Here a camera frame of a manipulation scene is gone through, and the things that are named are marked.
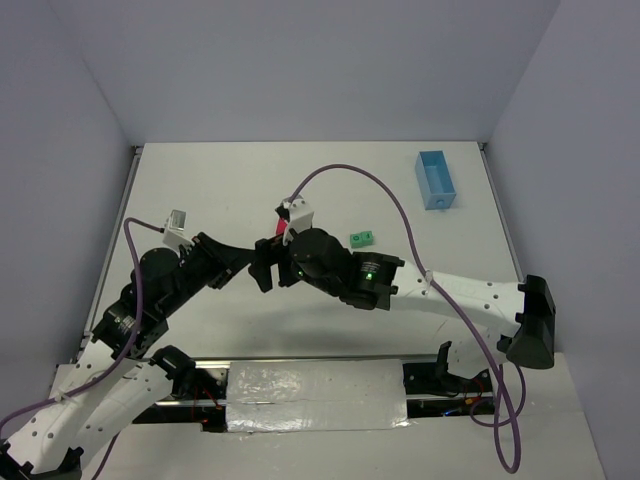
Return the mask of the red triangular wood block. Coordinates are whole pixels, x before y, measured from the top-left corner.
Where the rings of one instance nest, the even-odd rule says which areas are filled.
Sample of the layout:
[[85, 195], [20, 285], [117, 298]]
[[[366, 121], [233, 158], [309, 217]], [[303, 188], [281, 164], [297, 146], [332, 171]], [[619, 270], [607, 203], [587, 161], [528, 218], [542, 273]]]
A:
[[276, 223], [276, 228], [273, 234], [273, 238], [276, 240], [279, 240], [280, 242], [283, 242], [283, 239], [286, 236], [287, 226], [288, 226], [288, 223], [284, 219], [279, 219]]

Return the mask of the green G cube block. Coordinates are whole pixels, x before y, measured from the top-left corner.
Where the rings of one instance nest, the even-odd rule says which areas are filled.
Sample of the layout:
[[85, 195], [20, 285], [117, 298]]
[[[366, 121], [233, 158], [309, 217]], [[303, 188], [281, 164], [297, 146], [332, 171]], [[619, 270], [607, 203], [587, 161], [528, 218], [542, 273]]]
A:
[[362, 248], [364, 246], [364, 240], [361, 233], [352, 233], [349, 236], [349, 243], [352, 249]]

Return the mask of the green F cube block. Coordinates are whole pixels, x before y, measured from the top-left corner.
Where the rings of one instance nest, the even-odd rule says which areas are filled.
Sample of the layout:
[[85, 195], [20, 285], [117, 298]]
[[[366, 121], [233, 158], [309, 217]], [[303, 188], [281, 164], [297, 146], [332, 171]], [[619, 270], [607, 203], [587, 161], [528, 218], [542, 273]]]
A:
[[361, 233], [362, 244], [364, 246], [371, 246], [374, 244], [374, 235], [372, 231], [363, 231]]

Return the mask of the blue plastic box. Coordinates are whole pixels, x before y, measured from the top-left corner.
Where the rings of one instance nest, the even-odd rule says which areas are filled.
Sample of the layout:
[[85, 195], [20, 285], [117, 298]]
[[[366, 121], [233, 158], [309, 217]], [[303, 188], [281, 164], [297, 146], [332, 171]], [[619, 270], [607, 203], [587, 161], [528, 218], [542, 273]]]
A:
[[415, 173], [426, 210], [447, 210], [457, 195], [443, 151], [420, 151]]

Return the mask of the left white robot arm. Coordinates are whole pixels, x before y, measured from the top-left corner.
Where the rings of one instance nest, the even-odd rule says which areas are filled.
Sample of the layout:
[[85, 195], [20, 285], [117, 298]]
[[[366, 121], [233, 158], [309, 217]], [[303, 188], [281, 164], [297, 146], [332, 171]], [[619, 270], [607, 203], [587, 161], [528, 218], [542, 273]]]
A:
[[180, 349], [153, 344], [168, 319], [205, 287], [220, 289], [252, 251], [200, 233], [174, 249], [134, 256], [131, 282], [108, 307], [59, 389], [1, 443], [4, 479], [78, 479], [103, 445], [155, 402], [214, 391], [214, 380]]

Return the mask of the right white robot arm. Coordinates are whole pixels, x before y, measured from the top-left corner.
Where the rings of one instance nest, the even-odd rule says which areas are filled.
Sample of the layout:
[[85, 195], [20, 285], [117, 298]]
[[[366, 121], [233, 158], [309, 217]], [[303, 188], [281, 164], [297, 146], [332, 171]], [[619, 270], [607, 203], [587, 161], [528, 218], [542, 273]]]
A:
[[263, 292], [275, 285], [273, 266], [279, 286], [304, 282], [356, 309], [460, 319], [472, 338], [439, 346], [442, 374], [471, 379], [506, 362], [533, 370], [555, 365], [556, 305], [540, 276], [500, 283], [421, 272], [396, 256], [352, 252], [319, 228], [257, 241], [249, 273]]

